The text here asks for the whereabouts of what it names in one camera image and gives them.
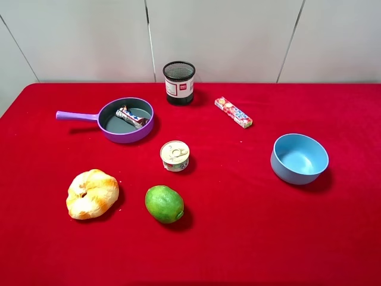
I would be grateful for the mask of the red Hi-Chew candy pack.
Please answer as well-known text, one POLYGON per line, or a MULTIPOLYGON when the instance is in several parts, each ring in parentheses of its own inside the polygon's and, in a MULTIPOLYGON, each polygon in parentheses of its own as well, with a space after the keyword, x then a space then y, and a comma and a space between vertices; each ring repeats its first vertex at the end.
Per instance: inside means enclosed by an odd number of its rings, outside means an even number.
POLYGON ((246 129, 252 125, 252 119, 230 101, 225 99, 225 97, 217 98, 214 103, 242 128, 246 129))

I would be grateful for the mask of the green lime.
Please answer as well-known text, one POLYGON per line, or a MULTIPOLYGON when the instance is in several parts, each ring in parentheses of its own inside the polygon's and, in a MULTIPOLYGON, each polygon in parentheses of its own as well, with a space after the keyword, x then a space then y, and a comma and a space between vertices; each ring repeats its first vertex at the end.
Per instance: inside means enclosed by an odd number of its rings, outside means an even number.
POLYGON ((183 198, 165 185, 157 185, 147 190, 145 206, 149 213, 164 224, 174 223, 184 214, 183 198))

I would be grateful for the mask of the bread bagel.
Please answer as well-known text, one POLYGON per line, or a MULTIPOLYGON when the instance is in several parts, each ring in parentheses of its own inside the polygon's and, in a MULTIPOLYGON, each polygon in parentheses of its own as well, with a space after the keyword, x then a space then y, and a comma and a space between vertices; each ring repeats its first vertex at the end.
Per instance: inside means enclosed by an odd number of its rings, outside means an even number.
POLYGON ((68 188, 66 206, 71 218, 86 220, 100 217, 117 200, 116 178, 99 169, 77 175, 68 188))

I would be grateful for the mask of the small tin can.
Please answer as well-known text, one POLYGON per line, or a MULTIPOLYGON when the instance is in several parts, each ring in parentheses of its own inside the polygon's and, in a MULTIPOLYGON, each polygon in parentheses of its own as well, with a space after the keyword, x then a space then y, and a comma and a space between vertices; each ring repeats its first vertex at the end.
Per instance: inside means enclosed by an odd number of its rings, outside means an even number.
POLYGON ((163 166, 171 172, 180 172, 189 164, 190 149, 182 141, 169 141, 160 149, 163 166))

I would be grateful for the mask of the black mesh pen holder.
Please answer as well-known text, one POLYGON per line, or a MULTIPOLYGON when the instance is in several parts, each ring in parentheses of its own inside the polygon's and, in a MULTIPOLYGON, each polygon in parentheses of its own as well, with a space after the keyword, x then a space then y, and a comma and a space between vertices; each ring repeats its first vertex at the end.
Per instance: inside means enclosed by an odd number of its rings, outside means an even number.
POLYGON ((188 105, 193 101, 195 66, 186 61, 172 61, 163 67, 167 101, 188 105))

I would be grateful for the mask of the blue bowl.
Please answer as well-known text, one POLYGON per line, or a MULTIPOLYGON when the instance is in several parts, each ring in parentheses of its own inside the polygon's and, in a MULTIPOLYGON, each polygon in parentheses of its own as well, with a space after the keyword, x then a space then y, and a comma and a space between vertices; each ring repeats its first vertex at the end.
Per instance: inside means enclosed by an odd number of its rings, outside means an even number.
POLYGON ((281 180, 292 185, 306 185, 327 169, 329 155, 315 139, 289 133, 274 142, 270 164, 281 180))

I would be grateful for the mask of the purple toy frying pan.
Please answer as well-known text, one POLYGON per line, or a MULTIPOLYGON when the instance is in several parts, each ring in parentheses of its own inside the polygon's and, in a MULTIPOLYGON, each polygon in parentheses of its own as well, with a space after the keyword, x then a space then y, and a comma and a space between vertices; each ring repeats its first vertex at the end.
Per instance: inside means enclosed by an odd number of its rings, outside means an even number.
POLYGON ((154 127, 154 109, 149 102, 141 98, 127 97, 109 102, 96 114, 58 111, 56 119, 96 122, 107 139, 118 144, 127 144, 139 141, 151 132, 154 127), (123 105, 126 105, 132 114, 149 119, 148 123, 136 129, 123 119, 116 117, 115 112, 123 105))

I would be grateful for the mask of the brown chocolate bar wrapper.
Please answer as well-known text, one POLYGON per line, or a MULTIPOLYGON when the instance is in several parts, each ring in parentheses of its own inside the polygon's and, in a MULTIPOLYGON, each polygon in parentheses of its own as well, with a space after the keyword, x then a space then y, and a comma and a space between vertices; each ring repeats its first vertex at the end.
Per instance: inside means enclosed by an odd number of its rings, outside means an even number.
POLYGON ((123 105, 122 107, 120 107, 115 112, 115 116, 120 119, 123 119, 125 122, 134 126, 136 129, 140 129, 144 127, 149 121, 149 119, 145 117, 139 117, 132 114, 126 105, 123 105))

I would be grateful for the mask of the red table cloth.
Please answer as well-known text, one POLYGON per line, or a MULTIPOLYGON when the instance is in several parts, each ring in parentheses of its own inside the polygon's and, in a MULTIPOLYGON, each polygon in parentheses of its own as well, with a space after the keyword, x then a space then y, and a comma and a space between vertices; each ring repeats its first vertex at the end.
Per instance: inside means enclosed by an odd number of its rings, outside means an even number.
POLYGON ((379 285, 380 86, 198 83, 192 104, 170 105, 162 83, 35 83, 1 117, 2 285, 379 285), (111 101, 154 109, 143 139, 118 144, 96 122, 111 101), (225 97, 246 129, 214 103, 225 97), (298 133, 329 155, 313 182, 272 170, 274 142, 298 133), (190 149, 180 172, 161 147, 190 149), (100 217, 73 219, 73 179, 116 178, 118 200, 100 217), (184 201, 157 221, 145 195, 165 185, 184 201))

